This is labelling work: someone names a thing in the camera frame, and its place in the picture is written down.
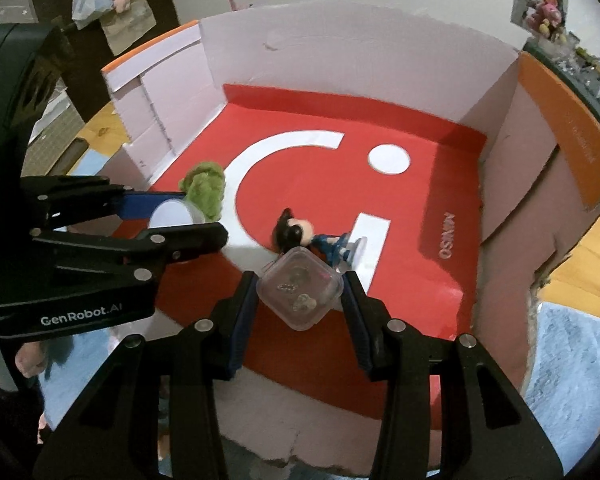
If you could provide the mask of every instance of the black hair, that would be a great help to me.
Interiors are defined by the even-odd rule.
[[[300,247],[302,228],[299,225],[289,225],[288,221],[294,214],[288,207],[282,212],[275,229],[273,229],[273,245],[280,253],[286,253],[294,247]]]

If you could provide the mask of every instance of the orange cardboard edge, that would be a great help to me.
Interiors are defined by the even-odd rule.
[[[170,30],[169,32],[165,32],[164,34],[161,34],[157,38],[153,38],[152,40],[149,40],[146,43],[143,43],[142,45],[137,46],[135,49],[130,50],[126,54],[123,54],[122,56],[114,59],[111,63],[109,63],[107,66],[105,66],[102,69],[102,72],[105,74],[111,72],[113,69],[119,67],[121,64],[123,64],[125,61],[128,61],[136,54],[139,54],[143,50],[148,49],[150,46],[154,46],[155,44],[160,43],[162,40],[166,40],[168,37],[173,36],[174,34],[177,34],[181,31],[185,30],[186,28],[193,27],[194,25],[197,25],[197,24],[198,24],[198,20],[193,20],[192,22],[185,23],[184,25],[176,27],[176,28]]]
[[[587,210],[600,202],[600,123],[557,75],[528,52],[520,54],[518,81],[554,133]]]

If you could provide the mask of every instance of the small plastic container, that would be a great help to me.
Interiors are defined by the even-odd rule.
[[[149,228],[203,224],[205,221],[202,211],[191,202],[171,198],[155,208],[149,220]]]
[[[304,247],[277,260],[258,280],[258,296],[293,330],[318,323],[342,294],[342,276]]]

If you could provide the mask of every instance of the blue towel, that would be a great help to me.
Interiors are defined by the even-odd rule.
[[[106,329],[49,341],[49,366],[38,379],[52,430],[108,357],[108,343]]]
[[[71,174],[77,176],[95,175],[102,169],[108,160],[109,157],[107,155],[103,155],[96,150],[89,148]]]
[[[536,361],[525,401],[567,473],[600,430],[599,317],[541,304]]]

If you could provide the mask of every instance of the wooden floor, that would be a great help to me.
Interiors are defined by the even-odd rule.
[[[77,136],[85,139],[92,150],[106,156],[112,156],[120,146],[129,142],[125,125],[111,102],[95,114]]]
[[[78,134],[103,155],[113,155],[124,142],[126,130],[113,104],[107,104]],[[559,303],[600,317],[600,218],[571,253],[571,258],[551,274],[539,293],[543,301]]]
[[[600,317],[600,218],[571,251],[571,258],[552,272],[539,297]]]

